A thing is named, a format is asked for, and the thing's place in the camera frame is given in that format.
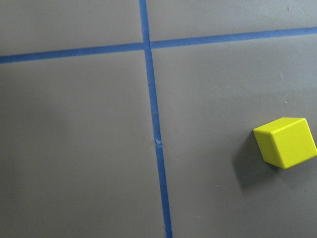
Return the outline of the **yellow wooden cube block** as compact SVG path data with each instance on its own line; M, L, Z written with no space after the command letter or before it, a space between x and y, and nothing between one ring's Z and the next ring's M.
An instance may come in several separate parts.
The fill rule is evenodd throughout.
M317 155L305 118L279 118L253 129L263 160L288 169Z

